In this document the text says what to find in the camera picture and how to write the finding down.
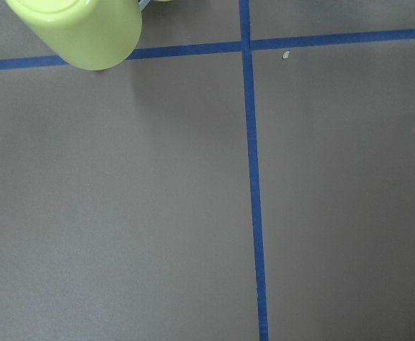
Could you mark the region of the lime green plastic cup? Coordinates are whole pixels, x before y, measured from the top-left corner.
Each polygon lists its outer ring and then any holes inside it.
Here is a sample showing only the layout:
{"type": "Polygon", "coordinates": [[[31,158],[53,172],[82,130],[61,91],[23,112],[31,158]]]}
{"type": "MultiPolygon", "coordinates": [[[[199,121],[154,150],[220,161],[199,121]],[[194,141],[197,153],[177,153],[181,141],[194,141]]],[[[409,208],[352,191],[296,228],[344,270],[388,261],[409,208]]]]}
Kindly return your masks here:
{"type": "Polygon", "coordinates": [[[65,62],[83,70],[106,70],[137,46],[148,1],[6,3],[65,62]]]}

